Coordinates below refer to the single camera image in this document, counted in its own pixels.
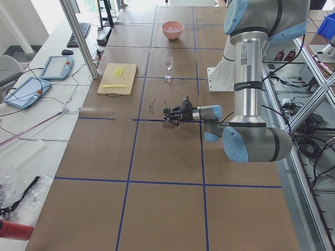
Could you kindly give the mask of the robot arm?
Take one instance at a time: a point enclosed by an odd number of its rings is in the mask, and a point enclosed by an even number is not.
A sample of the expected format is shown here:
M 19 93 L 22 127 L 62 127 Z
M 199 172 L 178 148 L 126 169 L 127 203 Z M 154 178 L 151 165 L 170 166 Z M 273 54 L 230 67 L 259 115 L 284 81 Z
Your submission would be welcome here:
M 228 7 L 224 31 L 234 46 L 234 112 L 220 123 L 219 105 L 194 107 L 185 98 L 181 105 L 164 109 L 174 125 L 203 121 L 206 141 L 222 140 L 234 162 L 276 162 L 292 149 L 288 133 L 268 127 L 261 117 L 263 51 L 267 42 L 282 42 L 306 33 L 309 1 L 233 1 Z

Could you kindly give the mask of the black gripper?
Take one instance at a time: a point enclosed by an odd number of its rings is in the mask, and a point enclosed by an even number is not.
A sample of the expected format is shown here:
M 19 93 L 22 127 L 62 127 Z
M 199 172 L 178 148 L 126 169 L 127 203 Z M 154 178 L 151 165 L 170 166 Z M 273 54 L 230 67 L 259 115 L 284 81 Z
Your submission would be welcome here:
M 178 105 L 170 110 L 170 114 L 180 114 L 180 117 L 176 116 L 169 116 L 167 119 L 170 123 L 172 123 L 175 126 L 178 126 L 180 124 L 180 121 L 186 122 L 186 121 L 193 121 L 193 108 L 185 108 L 181 109 L 181 106 Z

